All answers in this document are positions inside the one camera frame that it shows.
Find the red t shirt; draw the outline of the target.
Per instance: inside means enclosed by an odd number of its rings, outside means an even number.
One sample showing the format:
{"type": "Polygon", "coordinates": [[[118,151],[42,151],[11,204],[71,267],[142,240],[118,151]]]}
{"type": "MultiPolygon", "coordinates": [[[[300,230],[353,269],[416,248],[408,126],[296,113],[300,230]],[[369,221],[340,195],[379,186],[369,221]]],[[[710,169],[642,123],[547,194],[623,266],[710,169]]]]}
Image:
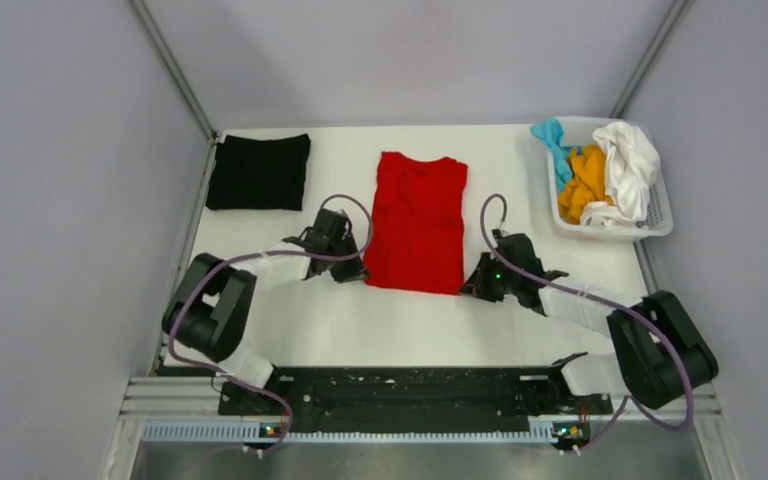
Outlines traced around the red t shirt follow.
{"type": "Polygon", "coordinates": [[[369,286],[455,295],[463,285],[463,196],[468,166],[385,151],[377,167],[369,286]]]}

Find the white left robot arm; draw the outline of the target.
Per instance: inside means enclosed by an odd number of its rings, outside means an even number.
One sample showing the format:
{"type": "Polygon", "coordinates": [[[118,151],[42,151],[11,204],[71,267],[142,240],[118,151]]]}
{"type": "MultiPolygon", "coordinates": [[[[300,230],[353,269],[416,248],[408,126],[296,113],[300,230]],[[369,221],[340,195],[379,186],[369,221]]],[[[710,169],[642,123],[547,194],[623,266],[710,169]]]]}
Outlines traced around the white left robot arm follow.
{"type": "Polygon", "coordinates": [[[256,298],[325,272],[337,283],[365,278],[352,224],[342,211],[321,208],[313,224],[265,251],[231,263],[210,253],[196,255],[162,317],[172,355],[179,363],[209,368],[245,383],[243,401],[257,413],[279,404],[274,364],[244,339],[256,298]]]}

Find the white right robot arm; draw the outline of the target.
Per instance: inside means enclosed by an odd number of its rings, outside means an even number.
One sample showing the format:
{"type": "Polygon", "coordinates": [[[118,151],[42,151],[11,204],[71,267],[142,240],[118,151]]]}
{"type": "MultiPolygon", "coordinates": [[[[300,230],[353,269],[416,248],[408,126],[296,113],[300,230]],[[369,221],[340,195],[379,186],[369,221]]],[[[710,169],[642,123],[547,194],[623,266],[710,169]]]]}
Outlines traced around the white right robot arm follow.
{"type": "Polygon", "coordinates": [[[461,294],[488,302],[508,297],[538,315],[563,320],[610,341],[608,354],[575,354],[546,385],[549,404],[572,412],[587,395],[628,395],[660,409],[720,373],[718,359],[678,297],[658,290],[614,295],[559,270],[547,270],[531,239],[494,229],[461,294]]]}

